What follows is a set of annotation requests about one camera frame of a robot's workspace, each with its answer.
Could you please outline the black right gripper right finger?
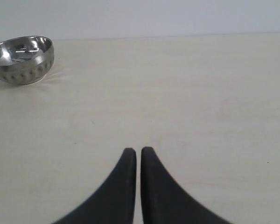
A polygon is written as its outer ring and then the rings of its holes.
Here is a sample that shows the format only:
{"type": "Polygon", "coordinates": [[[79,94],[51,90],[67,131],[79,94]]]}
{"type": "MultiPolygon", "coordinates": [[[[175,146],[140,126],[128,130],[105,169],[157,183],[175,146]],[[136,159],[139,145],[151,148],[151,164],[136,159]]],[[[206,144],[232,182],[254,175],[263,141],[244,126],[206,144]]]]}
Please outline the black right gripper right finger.
{"type": "Polygon", "coordinates": [[[152,147],[141,150],[140,195],[145,224],[227,224],[192,198],[170,175],[152,147]]]}

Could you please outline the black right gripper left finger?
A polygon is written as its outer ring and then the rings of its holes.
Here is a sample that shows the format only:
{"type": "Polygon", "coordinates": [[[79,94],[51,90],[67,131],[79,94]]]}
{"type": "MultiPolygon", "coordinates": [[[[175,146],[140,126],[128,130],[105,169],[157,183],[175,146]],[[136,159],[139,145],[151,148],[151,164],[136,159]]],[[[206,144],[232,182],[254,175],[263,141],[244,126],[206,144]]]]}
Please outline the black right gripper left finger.
{"type": "Polygon", "coordinates": [[[132,224],[136,193],[136,152],[126,148],[102,185],[57,224],[132,224]]]}

